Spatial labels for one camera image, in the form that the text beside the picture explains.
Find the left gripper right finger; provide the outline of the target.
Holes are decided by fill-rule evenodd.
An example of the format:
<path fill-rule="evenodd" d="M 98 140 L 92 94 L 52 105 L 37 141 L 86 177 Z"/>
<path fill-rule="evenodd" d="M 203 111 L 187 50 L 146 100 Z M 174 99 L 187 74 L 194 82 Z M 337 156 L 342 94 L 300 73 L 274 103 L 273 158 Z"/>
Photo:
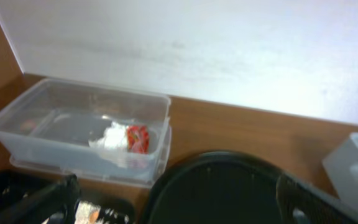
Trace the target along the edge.
<path fill-rule="evenodd" d="M 283 223 L 358 224 L 357 211 L 287 174 L 277 179 L 276 201 Z"/>

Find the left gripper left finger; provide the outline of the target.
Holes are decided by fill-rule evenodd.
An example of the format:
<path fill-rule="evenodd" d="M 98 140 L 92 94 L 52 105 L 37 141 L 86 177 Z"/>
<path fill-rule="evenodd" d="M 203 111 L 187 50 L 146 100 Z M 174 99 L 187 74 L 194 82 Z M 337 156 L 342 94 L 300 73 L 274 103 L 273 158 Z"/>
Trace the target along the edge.
<path fill-rule="evenodd" d="M 79 201 L 75 175 L 51 181 L 0 174 L 0 223 L 73 223 Z"/>

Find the white napkin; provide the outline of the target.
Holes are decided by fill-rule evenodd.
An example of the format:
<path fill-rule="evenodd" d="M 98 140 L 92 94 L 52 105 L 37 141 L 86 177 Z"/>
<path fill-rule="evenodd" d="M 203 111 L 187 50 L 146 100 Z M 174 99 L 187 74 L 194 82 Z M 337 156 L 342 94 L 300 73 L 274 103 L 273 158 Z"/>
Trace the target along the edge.
<path fill-rule="evenodd" d="M 126 152 L 129 148 L 127 129 L 128 125 L 112 121 L 111 125 L 104 130 L 101 138 L 90 139 L 88 144 L 92 148 Z"/>

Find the red snack wrapper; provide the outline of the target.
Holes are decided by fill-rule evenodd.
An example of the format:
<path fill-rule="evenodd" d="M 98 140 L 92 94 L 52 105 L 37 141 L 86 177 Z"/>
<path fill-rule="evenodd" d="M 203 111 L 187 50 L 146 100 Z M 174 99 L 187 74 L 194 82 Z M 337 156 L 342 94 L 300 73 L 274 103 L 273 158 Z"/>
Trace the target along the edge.
<path fill-rule="evenodd" d="M 126 138 L 129 152 L 148 153 L 150 136 L 146 126 L 129 126 L 126 129 Z"/>

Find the grey dishwasher rack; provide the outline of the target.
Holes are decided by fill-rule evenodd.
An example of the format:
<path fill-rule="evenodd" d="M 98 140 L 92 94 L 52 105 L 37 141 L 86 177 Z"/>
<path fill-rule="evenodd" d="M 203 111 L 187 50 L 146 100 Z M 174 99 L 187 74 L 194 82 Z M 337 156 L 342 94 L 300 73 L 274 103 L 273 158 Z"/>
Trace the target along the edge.
<path fill-rule="evenodd" d="M 322 163 L 341 201 L 358 211 L 358 133 L 351 133 Z"/>

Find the pile of food scraps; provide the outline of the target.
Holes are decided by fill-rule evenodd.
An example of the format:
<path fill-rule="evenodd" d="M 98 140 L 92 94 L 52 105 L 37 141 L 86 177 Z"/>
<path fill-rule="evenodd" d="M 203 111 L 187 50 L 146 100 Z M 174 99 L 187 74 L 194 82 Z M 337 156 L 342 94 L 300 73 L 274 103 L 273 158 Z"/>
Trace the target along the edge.
<path fill-rule="evenodd" d="M 87 201 L 78 204 L 73 224 L 131 224 L 133 220 L 118 209 L 106 208 Z"/>

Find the black rectangular tray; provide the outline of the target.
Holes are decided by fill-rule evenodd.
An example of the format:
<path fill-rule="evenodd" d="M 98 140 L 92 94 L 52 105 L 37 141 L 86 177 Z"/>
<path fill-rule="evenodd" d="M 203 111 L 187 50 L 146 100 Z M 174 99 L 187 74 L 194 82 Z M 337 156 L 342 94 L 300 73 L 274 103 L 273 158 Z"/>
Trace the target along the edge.
<path fill-rule="evenodd" d="M 82 189 L 75 175 L 52 181 L 3 170 L 0 223 L 134 224 L 135 209 L 124 199 Z"/>

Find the round black tray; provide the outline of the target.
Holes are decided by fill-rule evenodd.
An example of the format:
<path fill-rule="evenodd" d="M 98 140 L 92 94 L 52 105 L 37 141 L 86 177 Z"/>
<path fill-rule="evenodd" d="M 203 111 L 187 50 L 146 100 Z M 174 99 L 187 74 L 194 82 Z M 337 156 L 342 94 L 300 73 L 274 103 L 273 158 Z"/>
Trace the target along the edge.
<path fill-rule="evenodd" d="M 140 223 L 283 223 L 281 169 L 255 157 L 214 151 L 177 162 L 156 181 Z"/>

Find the clear plastic bin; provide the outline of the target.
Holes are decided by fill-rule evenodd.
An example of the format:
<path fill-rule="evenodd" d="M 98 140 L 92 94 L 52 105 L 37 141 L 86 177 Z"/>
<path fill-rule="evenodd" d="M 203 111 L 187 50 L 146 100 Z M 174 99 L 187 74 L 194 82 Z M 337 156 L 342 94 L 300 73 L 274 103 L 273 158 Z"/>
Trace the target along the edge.
<path fill-rule="evenodd" d="M 145 91 L 44 79 L 0 111 L 0 142 L 15 167 L 151 188 L 169 158 L 170 104 Z M 146 126 L 148 153 L 90 147 L 112 121 Z"/>

